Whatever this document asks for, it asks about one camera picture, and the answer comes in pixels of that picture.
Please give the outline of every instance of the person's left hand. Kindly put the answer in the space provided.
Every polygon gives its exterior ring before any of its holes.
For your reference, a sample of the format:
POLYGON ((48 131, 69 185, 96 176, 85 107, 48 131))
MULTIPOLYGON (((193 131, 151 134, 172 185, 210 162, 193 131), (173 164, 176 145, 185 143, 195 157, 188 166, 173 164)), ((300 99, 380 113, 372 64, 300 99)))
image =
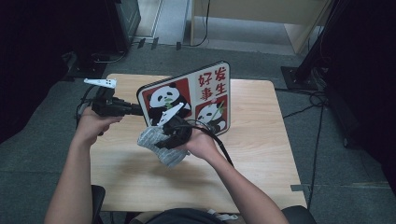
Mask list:
POLYGON ((100 117, 89 106, 81 115, 73 141, 90 147, 100 133, 109 129, 110 124, 121 120, 122 117, 100 117))

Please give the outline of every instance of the panda face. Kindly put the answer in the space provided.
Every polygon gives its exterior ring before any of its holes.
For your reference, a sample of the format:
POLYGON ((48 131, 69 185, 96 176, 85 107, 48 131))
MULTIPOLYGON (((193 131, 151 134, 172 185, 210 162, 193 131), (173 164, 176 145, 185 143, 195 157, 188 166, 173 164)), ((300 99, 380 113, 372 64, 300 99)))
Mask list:
POLYGON ((221 117, 221 110, 217 104, 206 105, 198 114, 198 121, 208 123, 210 120, 218 119, 221 117))
POLYGON ((149 98, 149 106, 161 107, 174 102, 180 96, 176 87, 164 86, 156 90, 149 98))

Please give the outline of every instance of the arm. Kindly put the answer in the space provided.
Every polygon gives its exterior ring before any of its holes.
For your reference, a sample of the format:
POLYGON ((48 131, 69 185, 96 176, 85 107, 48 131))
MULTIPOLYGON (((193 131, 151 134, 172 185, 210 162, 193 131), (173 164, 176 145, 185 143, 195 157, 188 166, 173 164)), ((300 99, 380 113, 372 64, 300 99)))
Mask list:
POLYGON ((45 223, 92 223, 90 149, 100 132, 121 118, 100 118, 84 110, 52 196, 45 223))
POLYGON ((215 169, 246 223, 288 223, 274 201, 236 171, 209 136, 194 129, 191 140, 183 148, 215 169))

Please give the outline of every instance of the desk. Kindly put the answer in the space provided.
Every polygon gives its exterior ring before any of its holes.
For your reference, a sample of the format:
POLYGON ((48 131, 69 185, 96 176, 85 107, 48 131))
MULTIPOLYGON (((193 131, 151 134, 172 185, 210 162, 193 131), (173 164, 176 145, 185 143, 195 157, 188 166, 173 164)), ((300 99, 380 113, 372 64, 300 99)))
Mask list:
MULTIPOLYGON (((139 87, 165 77, 112 74, 107 78, 118 81, 115 96, 137 103, 139 87)), ((136 141, 145 129, 142 117, 126 116, 92 146, 92 184, 106 189, 103 211, 204 207, 238 213, 205 161, 191 155, 171 169, 139 147, 136 141)), ((290 188, 301 183, 271 82, 231 80, 231 128, 219 138, 235 168, 280 208, 306 206, 303 192, 290 188)))
MULTIPOLYGON (((209 17, 285 23, 294 51, 300 53, 315 27, 324 24, 331 5, 332 0, 216 0, 210 2, 209 17)), ((206 17, 206 12, 207 0, 192 0, 191 45, 195 44, 194 17, 206 17)))

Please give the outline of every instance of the hand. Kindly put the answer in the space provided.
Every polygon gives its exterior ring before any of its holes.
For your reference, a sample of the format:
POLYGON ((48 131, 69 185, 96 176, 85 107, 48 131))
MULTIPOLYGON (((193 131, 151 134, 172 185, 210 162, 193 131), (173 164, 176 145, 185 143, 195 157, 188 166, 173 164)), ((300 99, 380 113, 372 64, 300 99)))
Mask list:
POLYGON ((81 115, 73 142, 90 147, 96 142, 99 133, 104 133, 110 124, 121 120, 122 117, 100 117, 89 106, 81 115))
POLYGON ((187 149, 192 155, 205 161, 221 156, 213 138, 197 129, 192 129, 189 142, 178 148, 187 149))

